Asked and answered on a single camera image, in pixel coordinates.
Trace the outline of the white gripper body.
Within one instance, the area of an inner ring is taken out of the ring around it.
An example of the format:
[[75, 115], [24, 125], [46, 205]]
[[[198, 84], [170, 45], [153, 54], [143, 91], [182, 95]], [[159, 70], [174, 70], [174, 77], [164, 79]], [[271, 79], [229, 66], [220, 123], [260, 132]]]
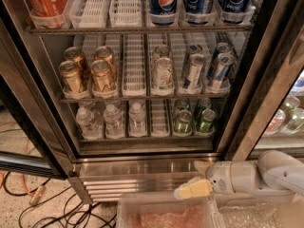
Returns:
[[206, 170], [206, 178], [219, 194], [252, 194], [257, 186], [257, 168], [250, 161], [218, 161]]

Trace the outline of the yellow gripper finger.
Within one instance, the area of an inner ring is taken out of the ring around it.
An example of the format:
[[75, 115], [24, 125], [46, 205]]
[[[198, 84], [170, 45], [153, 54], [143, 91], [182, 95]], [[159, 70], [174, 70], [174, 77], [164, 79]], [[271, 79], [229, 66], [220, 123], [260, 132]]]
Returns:
[[201, 174], [204, 175], [207, 169], [212, 165], [209, 161], [195, 161], [194, 166], [196, 170]]
[[174, 198], [177, 200], [188, 200], [210, 196], [213, 192], [212, 184], [207, 179], [194, 178], [182, 184], [174, 191]]

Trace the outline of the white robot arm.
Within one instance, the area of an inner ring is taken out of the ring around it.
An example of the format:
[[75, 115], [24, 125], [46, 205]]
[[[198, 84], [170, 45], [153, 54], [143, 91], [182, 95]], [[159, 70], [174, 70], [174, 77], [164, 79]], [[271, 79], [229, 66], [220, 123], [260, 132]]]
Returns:
[[292, 202], [304, 196], [304, 163], [276, 150], [263, 152], [256, 161], [195, 161], [199, 175], [174, 191], [177, 200], [212, 194], [248, 194], [271, 202]]

